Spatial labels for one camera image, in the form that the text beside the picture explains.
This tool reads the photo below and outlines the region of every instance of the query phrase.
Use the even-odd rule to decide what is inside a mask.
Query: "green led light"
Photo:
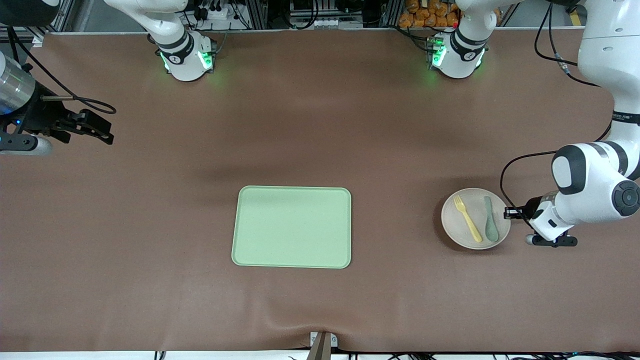
[[[440,50],[433,56],[433,66],[439,67],[442,65],[442,59],[447,54],[447,47],[442,46]]]
[[[476,63],[476,67],[478,67],[478,66],[480,66],[480,64],[482,64],[482,55],[484,55],[484,49],[482,50],[482,52],[478,56],[478,62]]]
[[[170,71],[170,70],[169,70],[169,64],[167,64],[167,63],[166,63],[166,59],[164,58],[164,55],[163,55],[162,53],[160,53],[160,57],[162,58],[162,61],[163,61],[163,63],[164,63],[164,68],[165,68],[167,71]]]
[[[205,69],[211,68],[211,55],[207,53],[201,53],[199,51],[198,57],[200,58],[200,62],[202,62],[202,66],[204,66]]]

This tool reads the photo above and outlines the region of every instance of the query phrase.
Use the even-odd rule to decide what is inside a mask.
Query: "metal cylinder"
[[[35,79],[0,53],[0,114],[6,115],[23,107],[35,88]]]

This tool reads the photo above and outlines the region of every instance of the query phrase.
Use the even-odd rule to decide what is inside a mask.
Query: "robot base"
[[[433,45],[430,46],[434,53],[429,54],[428,61],[432,69],[438,69],[442,74],[454,78],[463,79],[473,74],[474,70],[480,66],[484,50],[479,54],[473,54],[471,61],[463,61],[458,54],[451,49],[451,37],[453,34],[439,33],[434,38]]]
[[[216,61],[216,42],[196,31],[189,31],[189,34],[193,37],[194,46],[183,63],[174,64],[171,59],[161,55],[167,73],[180,81],[194,81],[208,72],[213,72]]]

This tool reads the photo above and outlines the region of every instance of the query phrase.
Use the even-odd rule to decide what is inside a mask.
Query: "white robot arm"
[[[601,142],[560,148],[552,161],[557,192],[540,199],[530,224],[535,245],[575,245],[581,223],[620,220],[640,208],[640,1],[586,2],[578,68],[614,99],[611,132]]]
[[[187,0],[104,0],[144,27],[160,48],[164,66],[176,79],[192,81],[213,70],[216,50],[210,38],[187,31],[175,12]]]
[[[486,42],[495,29],[497,18],[493,9],[520,1],[457,0],[464,16],[455,31],[438,35],[444,46],[440,55],[433,58],[433,66],[454,79],[471,75],[480,66]]]

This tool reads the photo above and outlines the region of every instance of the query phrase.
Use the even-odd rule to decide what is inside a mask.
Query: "green spoon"
[[[493,222],[493,206],[491,205],[491,198],[489,196],[484,197],[484,206],[486,207],[486,227],[484,228],[484,234],[489,241],[494,243],[498,241],[498,228]]]

